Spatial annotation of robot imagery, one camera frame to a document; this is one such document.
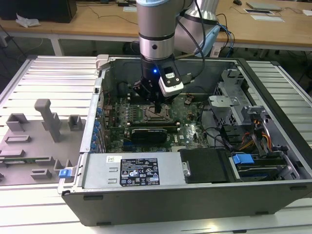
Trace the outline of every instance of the motherboard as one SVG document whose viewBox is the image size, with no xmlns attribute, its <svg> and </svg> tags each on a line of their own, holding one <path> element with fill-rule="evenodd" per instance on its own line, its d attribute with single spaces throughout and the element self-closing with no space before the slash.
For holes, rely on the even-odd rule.
<svg viewBox="0 0 312 234">
<path fill-rule="evenodd" d="M 203 102 L 193 100 L 191 95 L 180 95 L 156 113 L 153 105 L 111 97 L 103 107 L 107 152 L 208 148 L 207 135 L 199 121 Z"/>
</svg>

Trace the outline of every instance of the circuit board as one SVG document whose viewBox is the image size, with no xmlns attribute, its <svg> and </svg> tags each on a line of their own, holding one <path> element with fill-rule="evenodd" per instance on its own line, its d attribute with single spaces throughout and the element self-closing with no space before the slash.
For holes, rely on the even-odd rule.
<svg viewBox="0 0 312 234">
<path fill-rule="evenodd" d="M 110 131 L 108 153 L 177 152 L 180 149 L 208 148 L 206 135 L 198 116 L 202 102 L 185 104 L 186 96 L 178 96 L 173 103 L 162 106 L 160 113 L 148 104 L 131 104 L 119 98 L 106 106 L 105 125 Z M 133 144 L 131 133 L 136 129 L 164 129 L 167 140 L 152 144 Z"/>
</svg>

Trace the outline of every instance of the warning label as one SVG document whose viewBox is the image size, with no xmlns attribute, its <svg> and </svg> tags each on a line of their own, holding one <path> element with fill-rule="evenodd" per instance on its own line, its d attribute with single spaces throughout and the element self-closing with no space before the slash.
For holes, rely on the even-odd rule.
<svg viewBox="0 0 312 234">
<path fill-rule="evenodd" d="M 120 162 L 120 185 L 160 185 L 157 158 L 122 159 Z"/>
</svg>

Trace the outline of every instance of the paper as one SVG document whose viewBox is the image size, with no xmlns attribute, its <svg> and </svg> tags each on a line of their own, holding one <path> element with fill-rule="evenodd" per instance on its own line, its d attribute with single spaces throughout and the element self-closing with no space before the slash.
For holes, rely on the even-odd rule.
<svg viewBox="0 0 312 234">
<path fill-rule="evenodd" d="M 20 24 L 25 28 L 41 25 L 38 19 L 27 19 L 23 18 L 22 16 L 19 16 L 18 14 L 16 14 L 16 16 L 17 16 L 17 20 L 15 20 L 16 23 Z"/>
<path fill-rule="evenodd" d="M 308 10 L 302 10 L 303 14 L 305 14 L 306 16 L 312 16 L 312 11 L 308 11 Z"/>
<path fill-rule="evenodd" d="M 270 17 L 270 16 L 251 16 L 255 20 L 263 20 L 263 21 L 275 21 L 275 22 L 285 22 L 282 18 L 280 17 Z"/>
<path fill-rule="evenodd" d="M 123 11 L 137 12 L 137 8 L 135 6 L 125 6 L 125 7 L 123 7 Z"/>
</svg>

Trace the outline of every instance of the blue cable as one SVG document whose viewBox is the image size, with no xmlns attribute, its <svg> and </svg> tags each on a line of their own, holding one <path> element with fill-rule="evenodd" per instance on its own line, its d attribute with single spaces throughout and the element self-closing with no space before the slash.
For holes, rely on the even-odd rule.
<svg viewBox="0 0 312 234">
<path fill-rule="evenodd" d="M 233 49 L 234 41 L 232 40 L 231 32 L 230 32 L 224 25 L 219 24 L 219 23 L 218 23 L 218 25 L 219 25 L 221 28 L 223 28 L 223 30 L 226 32 L 226 34 L 228 34 L 229 37 L 230 37 L 230 44 L 231 44 L 231 46 L 230 46 L 230 50 L 229 50 L 228 54 L 226 55 L 226 57 L 228 58 L 229 55 L 230 55 L 231 50 Z"/>
</svg>

